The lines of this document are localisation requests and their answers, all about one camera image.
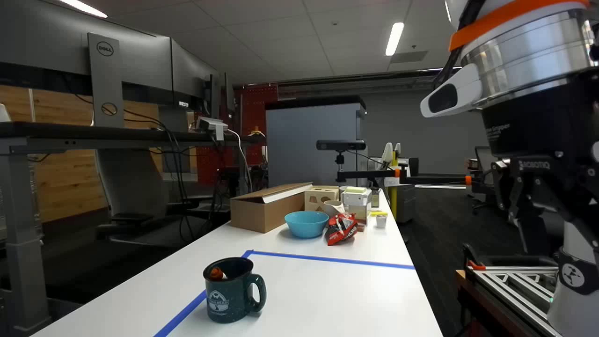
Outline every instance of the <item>workbench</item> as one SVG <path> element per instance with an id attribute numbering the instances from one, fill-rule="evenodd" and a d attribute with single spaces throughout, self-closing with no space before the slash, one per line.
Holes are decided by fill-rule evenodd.
<path id="1" fill-rule="evenodd" d="M 206 314 L 202 269 L 247 256 L 266 279 L 260 316 L 215 324 Z M 36 337 L 81 335 L 410 335 L 440 327 L 393 217 L 369 219 L 345 245 L 294 239 L 287 224 L 266 234 L 223 224 L 137 277 L 47 326 Z"/>
<path id="2" fill-rule="evenodd" d="M 36 221 L 36 187 L 30 178 L 32 153 L 68 150 L 184 150 L 210 142 L 208 135 L 154 129 L 86 127 L 60 123 L 0 123 L 0 217 L 6 223 L 6 251 L 13 335 L 30 335 L 47 324 L 47 292 L 41 239 Z"/>

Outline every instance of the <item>mug handle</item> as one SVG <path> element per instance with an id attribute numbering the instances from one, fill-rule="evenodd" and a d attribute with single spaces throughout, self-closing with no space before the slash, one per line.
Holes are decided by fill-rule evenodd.
<path id="1" fill-rule="evenodd" d="M 260 301 L 255 299 L 253 312 L 260 312 L 266 303 L 266 283 L 258 273 L 251 273 L 249 283 L 258 286 Z"/>

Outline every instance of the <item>mug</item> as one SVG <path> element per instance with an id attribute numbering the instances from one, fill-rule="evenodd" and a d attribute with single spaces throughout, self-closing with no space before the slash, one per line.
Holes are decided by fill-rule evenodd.
<path id="1" fill-rule="evenodd" d="M 204 269 L 208 316 L 214 322 L 236 322 L 247 314 L 258 314 L 266 303 L 266 284 L 249 258 L 223 258 Z"/>

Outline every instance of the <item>blue bowl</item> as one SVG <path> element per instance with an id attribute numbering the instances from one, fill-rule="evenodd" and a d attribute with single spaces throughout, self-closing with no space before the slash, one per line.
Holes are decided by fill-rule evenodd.
<path id="1" fill-rule="evenodd" d="M 285 221 L 292 236 L 305 239 L 322 236 L 322 228 L 328 219 L 330 215 L 322 211 L 294 211 L 285 215 Z"/>

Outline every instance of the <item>ceiling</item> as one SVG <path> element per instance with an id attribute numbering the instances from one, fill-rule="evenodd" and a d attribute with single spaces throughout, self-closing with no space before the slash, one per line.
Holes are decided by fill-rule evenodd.
<path id="1" fill-rule="evenodd" d="M 438 67 L 442 0 L 90 0 L 122 26 L 172 35 L 236 84 Z M 384 56 L 406 22 L 395 58 Z"/>

